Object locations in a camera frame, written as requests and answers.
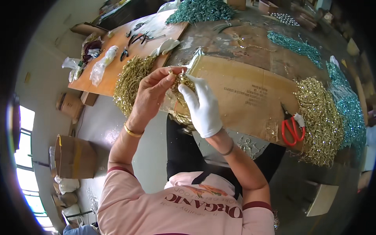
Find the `white wall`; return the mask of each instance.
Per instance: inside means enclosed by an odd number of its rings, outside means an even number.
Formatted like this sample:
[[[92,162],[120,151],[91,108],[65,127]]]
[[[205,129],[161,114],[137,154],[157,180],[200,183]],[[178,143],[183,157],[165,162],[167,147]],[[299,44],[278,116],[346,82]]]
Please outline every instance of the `white wall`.
[[[91,22],[98,16],[99,7],[105,0],[59,0],[38,26],[25,51],[19,67],[16,93],[20,104],[35,111],[32,136],[33,160],[48,163],[49,146],[54,145],[58,134],[67,135],[70,118],[56,110],[61,92],[69,89],[69,69],[61,64],[69,57],[80,58],[84,36],[72,33],[69,28],[82,22]],[[30,81],[24,83],[26,73]],[[47,215],[54,227],[62,230],[51,193],[54,192],[49,168],[35,165],[39,194]]]

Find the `cartoon graphic on shirt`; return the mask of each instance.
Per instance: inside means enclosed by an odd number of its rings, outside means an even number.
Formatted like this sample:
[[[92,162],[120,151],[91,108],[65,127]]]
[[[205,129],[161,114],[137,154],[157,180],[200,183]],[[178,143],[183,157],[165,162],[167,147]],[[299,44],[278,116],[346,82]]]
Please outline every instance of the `cartoon graphic on shirt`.
[[[220,189],[218,189],[218,188],[213,188],[213,187],[210,186],[210,185],[199,184],[199,186],[200,186],[201,188],[204,188],[204,189],[206,189],[206,190],[211,191],[213,194],[218,195],[218,196],[222,196],[222,195],[223,195],[223,196],[227,196],[227,195],[228,195],[225,191],[220,190]]]
[[[195,187],[187,186],[187,185],[184,185],[183,187],[186,187],[186,188],[189,188],[190,190],[192,190],[194,193],[197,194],[197,196],[199,198],[203,198],[202,194],[204,194],[204,193],[210,193],[210,194],[214,194],[214,195],[218,195],[218,196],[222,196],[222,195],[227,196],[228,195],[225,191],[220,190],[218,188],[213,188],[210,185],[199,184],[199,187],[204,188],[204,189],[195,188]]]
[[[208,191],[208,190],[205,190],[205,189],[200,189],[200,188],[195,188],[195,187],[188,186],[188,185],[183,185],[183,187],[186,187],[186,188],[189,188],[190,190],[192,190],[192,192],[196,193],[199,198],[203,198],[202,195],[204,193],[213,194],[211,191]]]

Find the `white glove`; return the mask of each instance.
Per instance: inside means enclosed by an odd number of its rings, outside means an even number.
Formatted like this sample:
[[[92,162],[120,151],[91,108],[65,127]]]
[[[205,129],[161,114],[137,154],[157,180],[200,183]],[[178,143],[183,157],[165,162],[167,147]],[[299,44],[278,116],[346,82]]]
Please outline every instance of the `white glove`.
[[[169,38],[166,41],[162,42],[162,44],[157,49],[155,49],[150,55],[159,56],[161,52],[162,52],[162,55],[165,55],[167,54],[167,52],[171,51],[179,44],[180,44],[179,40],[174,40],[172,38]]]
[[[195,93],[186,85],[181,84],[178,89],[183,94],[188,105],[194,128],[196,128],[202,138],[211,137],[222,128],[218,99],[203,78],[187,76],[194,82],[199,98],[197,99]]]

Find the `black pants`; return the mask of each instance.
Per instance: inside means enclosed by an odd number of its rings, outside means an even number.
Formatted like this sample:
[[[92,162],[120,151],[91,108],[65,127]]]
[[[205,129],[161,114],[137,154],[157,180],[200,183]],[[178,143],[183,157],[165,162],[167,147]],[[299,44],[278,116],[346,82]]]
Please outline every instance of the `black pants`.
[[[179,172],[203,171],[192,184],[201,183],[210,173],[227,179],[235,186],[235,198],[241,193],[241,186],[229,167],[207,164],[193,136],[181,131],[181,126],[167,117],[167,180]],[[262,155],[255,159],[256,165],[269,182],[276,172],[286,148],[270,143]]]

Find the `pink t-shirt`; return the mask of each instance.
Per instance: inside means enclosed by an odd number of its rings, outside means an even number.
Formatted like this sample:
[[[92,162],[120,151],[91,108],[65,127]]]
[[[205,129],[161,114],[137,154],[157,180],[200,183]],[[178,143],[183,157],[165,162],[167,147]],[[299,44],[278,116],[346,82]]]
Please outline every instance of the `pink t-shirt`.
[[[274,234],[269,204],[242,207],[234,186],[215,174],[191,185],[200,173],[176,174],[164,190],[146,194],[128,170],[111,168],[97,212],[102,234]]]

